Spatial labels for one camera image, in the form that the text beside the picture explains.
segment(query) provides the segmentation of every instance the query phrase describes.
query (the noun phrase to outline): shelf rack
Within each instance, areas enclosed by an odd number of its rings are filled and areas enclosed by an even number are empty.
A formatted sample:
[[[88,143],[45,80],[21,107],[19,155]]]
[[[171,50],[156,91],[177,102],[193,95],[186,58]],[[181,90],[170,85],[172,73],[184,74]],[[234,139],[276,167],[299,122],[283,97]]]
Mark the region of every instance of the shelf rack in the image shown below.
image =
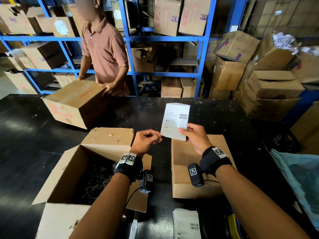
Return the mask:
[[[124,27],[124,34],[123,37],[124,41],[126,42],[127,49],[128,49],[128,58],[129,62],[131,64],[132,71],[128,72],[128,75],[131,75],[133,77],[134,82],[134,89],[136,96],[139,96],[138,91],[138,83],[136,76],[144,76],[144,79],[146,76],[168,76],[168,77],[188,77],[188,78],[196,78],[197,79],[197,85],[195,90],[195,96],[194,98],[197,98],[199,87],[201,83],[203,68],[204,68],[204,62],[206,58],[206,54],[209,48],[209,43],[211,40],[218,39],[218,38],[210,38],[212,23],[213,23],[213,16],[216,6],[216,0],[211,0],[209,15],[207,19],[207,25],[206,25],[206,31],[204,36],[142,36],[143,32],[153,32],[154,29],[150,27],[141,27],[138,26],[137,30],[133,33],[129,33],[128,29],[128,23],[127,23],[127,16],[124,6],[124,0],[118,0],[120,5],[120,11],[122,15],[122,21],[123,21],[123,27]],[[45,3],[45,0],[38,0],[39,5],[43,9],[43,13],[46,17],[51,17],[50,12],[48,10],[48,7]],[[242,14],[245,9],[247,0],[233,0],[231,11],[228,17],[226,32],[236,30],[240,24]],[[133,0],[134,5],[136,6],[138,13],[139,11],[139,1]],[[76,77],[78,77],[78,73],[80,72],[80,69],[76,68],[76,65],[73,62],[73,59],[69,56],[67,52],[67,46],[65,41],[76,41],[81,43],[81,37],[76,38],[58,38],[55,36],[21,36],[21,35],[0,35],[0,40],[5,45],[5,47],[10,51],[10,45],[7,43],[8,41],[22,41],[24,45],[27,45],[28,42],[35,42],[35,41],[56,41],[60,44],[63,53],[66,56],[66,59],[68,61],[68,68],[56,68],[52,70],[40,70],[40,69],[26,69],[24,72],[26,73],[27,77],[30,79],[30,82],[34,84],[34,86],[37,88],[38,92],[40,94],[51,94],[53,91],[46,91],[41,90],[36,81],[33,79],[31,75],[31,71],[40,71],[40,72],[68,72],[68,73],[74,73]],[[184,73],[184,72],[153,72],[153,73],[146,73],[146,72],[135,72],[134,69],[134,63],[133,63],[133,57],[131,52],[131,42],[133,41],[144,41],[144,42],[198,42],[198,53],[197,53],[197,60],[199,60],[199,65],[195,67],[193,73]],[[94,74],[94,70],[90,69],[88,70],[89,74]]]

